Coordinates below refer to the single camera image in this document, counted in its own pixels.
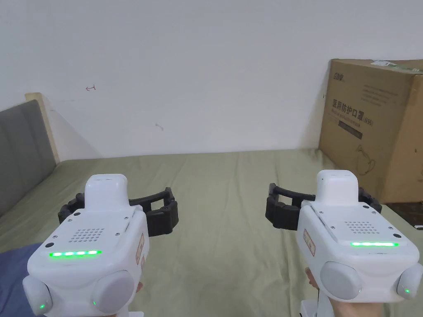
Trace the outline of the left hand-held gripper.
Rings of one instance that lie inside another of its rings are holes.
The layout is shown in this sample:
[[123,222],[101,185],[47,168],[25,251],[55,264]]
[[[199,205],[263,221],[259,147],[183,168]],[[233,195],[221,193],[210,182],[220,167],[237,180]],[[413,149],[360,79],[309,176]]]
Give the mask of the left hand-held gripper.
[[[58,212],[59,226],[31,255],[23,288],[35,316],[142,317],[129,311],[137,294],[150,237],[179,222],[170,187],[128,200],[122,174],[91,176]],[[152,210],[152,204],[164,205]]]

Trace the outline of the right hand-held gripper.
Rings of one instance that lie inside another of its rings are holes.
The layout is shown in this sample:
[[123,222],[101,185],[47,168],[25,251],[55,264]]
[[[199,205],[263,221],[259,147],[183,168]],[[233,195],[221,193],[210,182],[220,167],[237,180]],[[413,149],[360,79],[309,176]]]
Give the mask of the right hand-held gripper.
[[[317,300],[303,300],[300,316],[332,317],[330,300],[394,303],[418,292],[418,248],[381,215],[382,205],[358,187],[347,170],[317,174],[316,195],[269,184],[266,219],[297,229],[299,250],[318,285]],[[279,196],[292,199],[291,204]]]

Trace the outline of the person's right hand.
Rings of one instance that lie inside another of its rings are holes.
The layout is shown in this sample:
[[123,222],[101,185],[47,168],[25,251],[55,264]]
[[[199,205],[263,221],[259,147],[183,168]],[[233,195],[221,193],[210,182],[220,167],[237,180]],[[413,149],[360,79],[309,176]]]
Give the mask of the person's right hand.
[[[305,273],[309,283],[319,291],[320,289],[318,284],[315,281],[315,278],[309,267],[305,268]],[[364,314],[366,311],[366,307],[360,303],[344,303],[333,300],[331,298],[329,298],[329,302],[332,307],[334,317],[359,317],[360,314]]]

